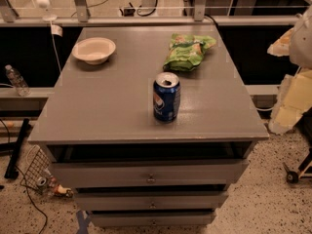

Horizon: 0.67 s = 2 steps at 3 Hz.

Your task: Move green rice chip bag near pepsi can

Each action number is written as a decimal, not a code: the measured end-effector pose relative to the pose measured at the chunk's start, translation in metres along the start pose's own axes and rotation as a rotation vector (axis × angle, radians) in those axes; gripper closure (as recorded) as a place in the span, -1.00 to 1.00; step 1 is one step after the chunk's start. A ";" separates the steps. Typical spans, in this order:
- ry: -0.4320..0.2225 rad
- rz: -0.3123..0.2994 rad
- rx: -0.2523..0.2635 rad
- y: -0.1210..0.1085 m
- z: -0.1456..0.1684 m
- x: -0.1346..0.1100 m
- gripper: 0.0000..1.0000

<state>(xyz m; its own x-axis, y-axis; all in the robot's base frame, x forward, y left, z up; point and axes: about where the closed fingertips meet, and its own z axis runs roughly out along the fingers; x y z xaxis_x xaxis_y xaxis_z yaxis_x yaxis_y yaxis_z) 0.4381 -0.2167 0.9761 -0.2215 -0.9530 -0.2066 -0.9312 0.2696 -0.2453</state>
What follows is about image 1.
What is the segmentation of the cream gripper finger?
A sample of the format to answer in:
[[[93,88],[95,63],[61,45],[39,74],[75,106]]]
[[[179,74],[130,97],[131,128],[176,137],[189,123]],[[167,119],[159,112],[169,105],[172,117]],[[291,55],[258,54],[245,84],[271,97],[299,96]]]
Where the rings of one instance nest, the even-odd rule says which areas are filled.
[[[278,40],[269,46],[267,53],[275,57],[288,56],[290,54],[290,40],[293,29],[286,31]]]
[[[286,75],[271,112],[269,130],[277,135],[286,133],[311,107],[312,70],[300,69],[294,76]]]

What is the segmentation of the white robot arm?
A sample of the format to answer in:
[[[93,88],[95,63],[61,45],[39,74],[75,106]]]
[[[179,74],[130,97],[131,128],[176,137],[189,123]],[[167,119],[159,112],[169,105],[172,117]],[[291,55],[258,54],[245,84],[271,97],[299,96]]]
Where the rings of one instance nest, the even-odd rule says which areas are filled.
[[[282,135],[312,107],[312,6],[298,16],[293,28],[270,45],[267,53],[289,56],[291,63],[298,66],[294,76],[283,79],[268,124],[272,133]]]

